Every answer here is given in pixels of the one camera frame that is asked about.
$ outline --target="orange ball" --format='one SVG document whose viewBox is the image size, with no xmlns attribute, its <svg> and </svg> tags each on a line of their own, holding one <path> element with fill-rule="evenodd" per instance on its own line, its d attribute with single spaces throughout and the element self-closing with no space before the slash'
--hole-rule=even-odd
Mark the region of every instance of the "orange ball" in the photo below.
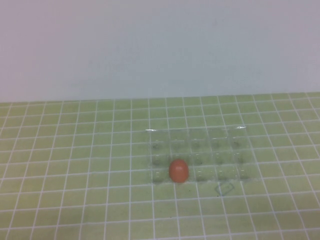
<svg viewBox="0 0 320 240">
<path fill-rule="evenodd" d="M 184 183 L 189 177 L 189 168 L 182 159 L 176 159 L 171 162 L 169 167 L 169 176 L 175 183 Z"/>
</svg>

